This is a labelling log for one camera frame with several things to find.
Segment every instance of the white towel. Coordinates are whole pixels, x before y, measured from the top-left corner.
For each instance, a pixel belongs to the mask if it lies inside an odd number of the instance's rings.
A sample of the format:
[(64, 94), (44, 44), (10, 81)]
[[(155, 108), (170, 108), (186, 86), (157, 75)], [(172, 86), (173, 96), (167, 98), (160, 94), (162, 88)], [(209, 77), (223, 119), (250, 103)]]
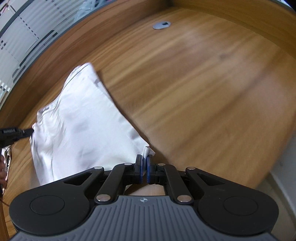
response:
[(60, 95), (37, 112), (33, 129), (31, 151), (41, 185), (154, 154), (118, 111), (90, 63), (71, 72)]

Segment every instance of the reflective metal object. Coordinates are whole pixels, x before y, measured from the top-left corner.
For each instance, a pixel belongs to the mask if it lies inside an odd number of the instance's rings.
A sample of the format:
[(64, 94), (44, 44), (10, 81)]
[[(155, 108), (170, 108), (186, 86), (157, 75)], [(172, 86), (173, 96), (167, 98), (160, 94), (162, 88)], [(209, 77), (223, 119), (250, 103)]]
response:
[[(1, 150), (1, 155), (4, 156), (4, 164), (5, 164), (5, 171), (6, 171), (6, 177), (5, 180), (7, 181), (8, 179), (8, 172), (10, 168), (10, 163), (11, 163), (11, 146), (7, 146), (2, 148)], [(4, 193), (4, 188), (1, 186), (1, 193)]]
[(99, 202), (106, 202), (106, 201), (109, 201), (111, 199), (111, 197), (108, 194), (100, 194), (96, 197), (96, 199)]
[(170, 22), (169, 21), (162, 21), (159, 22), (157, 24), (155, 24), (153, 26), (154, 29), (158, 30), (158, 29), (164, 29), (164, 28), (168, 28), (170, 26)]
[(177, 197), (177, 200), (180, 202), (190, 202), (191, 201), (191, 197), (188, 195), (180, 195)]

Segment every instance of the logo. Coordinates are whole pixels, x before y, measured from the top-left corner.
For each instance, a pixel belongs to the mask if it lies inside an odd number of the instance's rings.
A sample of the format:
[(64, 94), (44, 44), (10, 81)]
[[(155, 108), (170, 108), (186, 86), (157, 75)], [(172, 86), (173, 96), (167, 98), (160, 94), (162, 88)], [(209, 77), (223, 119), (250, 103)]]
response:
[(147, 202), (147, 201), (149, 201), (147, 198), (145, 198), (145, 197), (142, 197), (141, 199), (140, 199), (140, 201), (141, 202)]

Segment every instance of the gray gripper base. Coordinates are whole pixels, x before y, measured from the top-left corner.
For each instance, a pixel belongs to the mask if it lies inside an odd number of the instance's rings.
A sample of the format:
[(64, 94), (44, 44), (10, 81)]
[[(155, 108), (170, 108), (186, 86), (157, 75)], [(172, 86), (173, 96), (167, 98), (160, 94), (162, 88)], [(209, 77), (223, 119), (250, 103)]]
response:
[(68, 233), (37, 237), (19, 232), (11, 240), (276, 241), (268, 233), (252, 237), (221, 234), (205, 225), (191, 206), (176, 204), (169, 196), (119, 196), (112, 204), (97, 206), (85, 223)]

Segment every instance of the wood grain surface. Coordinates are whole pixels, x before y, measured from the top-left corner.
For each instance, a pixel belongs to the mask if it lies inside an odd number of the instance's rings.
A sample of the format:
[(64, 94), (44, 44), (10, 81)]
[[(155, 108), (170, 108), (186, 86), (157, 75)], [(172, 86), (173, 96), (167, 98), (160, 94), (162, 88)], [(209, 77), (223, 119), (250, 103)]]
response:
[[(154, 30), (161, 20), (172, 25)], [(196, 166), (254, 188), (294, 130), (296, 60), (261, 35), (213, 15), (171, 8), (76, 62), (93, 64), (119, 110), (156, 152), (155, 162), (179, 170)], [(21, 128), (35, 122), (37, 110), (59, 94), (65, 78), (56, 76)], [(21, 140), (13, 147), (4, 201), (37, 185), (29, 141)], [(13, 235), (6, 207), (4, 214)]]
[(296, 12), (277, 0), (172, 0), (238, 23), (276, 43), (296, 58)]
[(6, 241), (9, 239), (9, 234), (8, 234), (7, 227), (6, 227), (5, 218), (3, 215), (3, 205), (1, 202), (0, 202), (0, 212), (1, 212), (1, 215), (0, 215), (0, 240)]
[(19, 126), (58, 79), (82, 64), (84, 56), (127, 26), (165, 8), (165, 0), (117, 0), (77, 23), (18, 80), (0, 110), (0, 126)]

